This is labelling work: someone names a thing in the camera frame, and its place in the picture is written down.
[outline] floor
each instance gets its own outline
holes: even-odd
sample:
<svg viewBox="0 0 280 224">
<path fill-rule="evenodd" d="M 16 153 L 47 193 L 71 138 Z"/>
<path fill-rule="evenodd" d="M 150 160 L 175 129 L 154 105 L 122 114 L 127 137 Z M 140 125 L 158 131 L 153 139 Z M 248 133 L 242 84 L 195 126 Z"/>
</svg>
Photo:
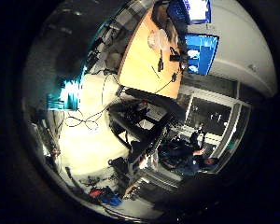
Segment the floor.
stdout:
<svg viewBox="0 0 280 224">
<path fill-rule="evenodd" d="M 105 82 L 102 104 L 102 89 Z M 86 75 L 81 92 L 80 112 L 65 113 L 65 117 L 73 116 L 78 119 L 102 111 L 110 102 L 118 100 L 115 95 L 118 84 L 112 76 Z M 63 123 L 59 144 L 62 151 L 62 167 L 71 168 L 72 175 L 91 175 L 104 170 L 108 160 L 127 156 L 128 149 L 112 134 L 108 127 L 106 111 L 98 118 L 97 127 L 93 122 L 84 122 L 76 127 L 67 125 L 78 124 L 77 120 L 67 118 Z"/>
</svg>

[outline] wooden desk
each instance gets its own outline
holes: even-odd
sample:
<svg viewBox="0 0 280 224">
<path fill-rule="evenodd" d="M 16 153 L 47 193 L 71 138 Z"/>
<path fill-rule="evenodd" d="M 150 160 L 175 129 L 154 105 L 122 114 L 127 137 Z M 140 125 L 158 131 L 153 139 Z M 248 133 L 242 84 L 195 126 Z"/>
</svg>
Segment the wooden desk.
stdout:
<svg viewBox="0 0 280 224">
<path fill-rule="evenodd" d="M 123 86 L 135 88 L 141 91 L 155 93 L 165 86 L 171 79 L 172 74 L 177 73 L 179 62 L 170 62 L 170 50 L 162 52 L 163 70 L 158 72 L 158 61 L 161 55 L 159 49 L 151 49 L 147 43 L 150 32 L 159 30 L 151 20 L 150 9 L 135 29 L 129 45 L 123 55 L 119 67 L 119 82 Z M 170 46 L 177 50 L 176 43 L 171 40 Z M 157 94 L 176 99 L 181 80 L 181 73 L 177 74 L 175 82 L 171 82 Z"/>
</svg>

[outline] cable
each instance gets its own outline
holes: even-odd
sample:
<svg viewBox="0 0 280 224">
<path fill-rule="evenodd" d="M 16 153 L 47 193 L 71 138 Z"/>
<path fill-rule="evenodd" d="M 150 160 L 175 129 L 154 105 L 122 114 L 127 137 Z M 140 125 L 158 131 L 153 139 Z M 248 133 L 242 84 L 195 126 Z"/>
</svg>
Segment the cable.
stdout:
<svg viewBox="0 0 280 224">
<path fill-rule="evenodd" d="M 152 65 L 151 65 L 151 68 L 152 68 L 152 70 L 154 71 L 154 73 L 157 75 L 157 77 L 160 78 L 159 75 L 158 75 L 158 73 L 156 72 L 156 70 L 154 69 L 154 67 L 153 67 Z"/>
<path fill-rule="evenodd" d="M 161 91 L 162 89 L 164 89 L 166 86 L 168 86 L 171 82 L 173 82 L 172 80 L 170 80 L 166 85 L 164 85 L 162 88 L 160 88 L 158 91 L 154 92 L 154 94 L 158 93 L 159 91 Z"/>
</svg>

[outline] clothing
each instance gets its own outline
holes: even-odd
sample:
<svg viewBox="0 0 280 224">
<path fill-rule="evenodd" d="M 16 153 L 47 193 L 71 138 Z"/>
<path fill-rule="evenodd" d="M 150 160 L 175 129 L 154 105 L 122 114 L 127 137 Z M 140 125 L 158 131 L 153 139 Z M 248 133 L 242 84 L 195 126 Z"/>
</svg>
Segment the clothing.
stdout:
<svg viewBox="0 0 280 224">
<path fill-rule="evenodd" d="M 167 158 L 167 163 L 175 167 L 174 172 L 179 175 L 195 175 L 199 170 L 207 165 L 203 162 L 203 156 L 193 156 L 193 152 L 203 148 L 205 134 L 203 135 L 202 145 L 198 144 L 198 136 L 200 133 L 193 133 L 189 138 L 189 146 L 182 144 L 176 149 L 169 149 L 163 152 L 163 156 Z"/>
<path fill-rule="evenodd" d="M 203 156 L 189 155 L 187 159 L 177 165 L 175 172 L 179 175 L 196 175 L 203 167 Z"/>
</svg>

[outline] computer monitor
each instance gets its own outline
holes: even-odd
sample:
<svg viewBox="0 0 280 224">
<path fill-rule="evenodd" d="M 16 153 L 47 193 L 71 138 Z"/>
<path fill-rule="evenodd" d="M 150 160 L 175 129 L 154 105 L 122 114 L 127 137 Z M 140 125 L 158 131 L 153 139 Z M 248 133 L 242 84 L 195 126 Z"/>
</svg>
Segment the computer monitor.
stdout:
<svg viewBox="0 0 280 224">
<path fill-rule="evenodd" d="M 217 51 L 219 37 L 215 35 L 187 34 L 185 41 L 189 73 L 206 76 Z"/>
<path fill-rule="evenodd" d="M 167 13 L 175 22 L 184 22 L 188 25 L 210 23 L 210 0 L 172 0 Z"/>
</svg>

